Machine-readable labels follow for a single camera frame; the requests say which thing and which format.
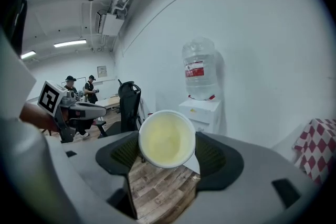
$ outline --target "shoe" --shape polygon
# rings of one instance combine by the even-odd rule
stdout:
[[[81,134],[81,137],[88,137],[90,134],[89,133],[85,133],[85,134]]]

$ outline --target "fluorescent light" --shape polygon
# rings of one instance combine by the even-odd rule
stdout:
[[[75,41],[68,41],[68,42],[62,42],[54,44],[55,48],[63,47],[63,46],[69,46],[69,45],[76,45],[76,44],[86,44],[86,40],[75,40]]]
[[[32,51],[30,51],[30,52],[27,52],[26,54],[22,54],[22,55],[21,55],[21,59],[25,59],[25,58],[27,58],[27,57],[29,57],[29,56],[34,55],[34,54],[36,54],[36,53],[32,50]]]

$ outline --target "cup rim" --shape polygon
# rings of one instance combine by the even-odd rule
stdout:
[[[193,137],[192,137],[192,140],[191,140],[191,143],[192,143],[192,150],[190,152],[190,154],[184,158],[183,160],[181,160],[180,162],[178,163],[175,163],[175,164],[172,164],[172,165],[162,165],[162,164],[159,164],[159,163],[156,163],[154,162],[152,159],[148,158],[148,156],[144,153],[144,150],[142,148],[142,145],[141,145],[141,130],[144,128],[144,126],[146,124],[148,124],[148,120],[150,121],[150,118],[154,118],[155,115],[158,115],[158,114],[163,114],[163,113],[169,113],[169,114],[175,114],[179,117],[181,117],[182,119],[185,120],[185,122],[188,124],[188,126],[190,127],[190,130],[194,133]],[[139,142],[139,148],[140,148],[140,151],[142,153],[142,155],[144,156],[144,158],[146,159],[146,161],[148,161],[149,163],[155,165],[156,167],[160,167],[160,168],[175,168],[175,167],[178,167],[182,164],[184,164],[185,162],[187,162],[191,156],[194,154],[195,152],[195,148],[196,148],[196,130],[195,130],[195,127],[194,125],[192,124],[192,122],[190,121],[190,119],[188,119],[185,115],[183,115],[182,113],[180,112],[177,112],[175,110],[159,110],[155,113],[153,113],[152,115],[150,115],[141,125],[140,127],[140,130],[139,130],[139,138],[138,138],[138,142]]]

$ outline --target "water jug label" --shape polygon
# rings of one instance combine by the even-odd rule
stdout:
[[[200,61],[200,62],[188,63],[185,66],[185,76],[187,78],[196,77],[196,76],[204,76],[203,62]]]

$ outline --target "white cup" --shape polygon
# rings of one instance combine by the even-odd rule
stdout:
[[[183,114],[161,110],[150,115],[139,130],[139,148],[144,158],[161,168],[184,164],[195,151],[195,128]]]

